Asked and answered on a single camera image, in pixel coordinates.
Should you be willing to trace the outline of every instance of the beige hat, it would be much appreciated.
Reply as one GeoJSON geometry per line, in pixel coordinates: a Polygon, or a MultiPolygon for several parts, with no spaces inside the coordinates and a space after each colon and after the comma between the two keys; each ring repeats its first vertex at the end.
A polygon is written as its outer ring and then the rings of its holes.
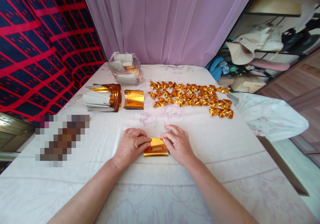
{"type": "Polygon", "coordinates": [[[240,35],[232,42],[226,42],[232,62],[236,65],[248,64],[254,58],[254,51],[261,41],[261,33],[240,35]]]}

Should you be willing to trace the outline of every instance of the purple curtain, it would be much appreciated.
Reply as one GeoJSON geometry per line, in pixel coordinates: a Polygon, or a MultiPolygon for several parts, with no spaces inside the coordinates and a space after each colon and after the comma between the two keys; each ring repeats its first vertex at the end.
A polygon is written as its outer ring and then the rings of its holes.
{"type": "Polygon", "coordinates": [[[102,50],[141,63],[198,65],[217,53],[249,0],[86,0],[102,50]]]}

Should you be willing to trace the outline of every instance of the stack of white paper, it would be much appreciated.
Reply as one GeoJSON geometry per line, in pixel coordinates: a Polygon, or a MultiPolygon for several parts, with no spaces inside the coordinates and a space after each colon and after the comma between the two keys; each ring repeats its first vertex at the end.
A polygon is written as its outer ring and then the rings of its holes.
{"type": "Polygon", "coordinates": [[[110,96],[110,92],[90,90],[82,98],[89,112],[113,112],[114,109],[110,106],[110,96]]]}

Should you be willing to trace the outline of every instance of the blue cloth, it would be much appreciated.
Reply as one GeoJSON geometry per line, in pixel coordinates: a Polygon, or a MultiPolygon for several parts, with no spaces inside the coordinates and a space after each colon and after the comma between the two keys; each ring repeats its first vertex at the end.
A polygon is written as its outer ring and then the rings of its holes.
{"type": "Polygon", "coordinates": [[[226,62],[224,61],[223,57],[216,57],[215,59],[212,59],[207,65],[206,68],[208,69],[208,71],[210,72],[210,74],[213,76],[213,78],[218,82],[221,78],[221,74],[222,74],[222,69],[223,69],[223,73],[227,74],[229,72],[227,66],[226,66],[226,62]]]}

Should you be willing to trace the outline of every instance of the bed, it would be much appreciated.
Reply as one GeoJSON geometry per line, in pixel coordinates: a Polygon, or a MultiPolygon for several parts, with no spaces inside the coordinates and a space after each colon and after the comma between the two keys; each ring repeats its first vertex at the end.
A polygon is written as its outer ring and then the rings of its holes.
{"type": "MultiPolygon", "coordinates": [[[[189,133],[196,156],[223,183],[259,223],[316,223],[267,151],[242,120],[211,117],[208,106],[177,104],[153,108],[149,81],[175,81],[218,86],[198,66],[142,65],[144,110],[88,113],[82,94],[93,83],[115,83],[104,64],[60,110],[58,116],[90,115],[90,128],[57,167],[37,161],[44,141],[32,137],[29,145],[0,175],[1,223],[46,223],[113,156],[122,132],[141,128],[160,137],[164,125],[178,125],[189,133]]],[[[227,98],[218,93],[219,99],[227,98]]],[[[141,155],[122,175],[103,206],[97,223],[212,223],[205,202],[188,173],[170,155],[141,155]]]]}

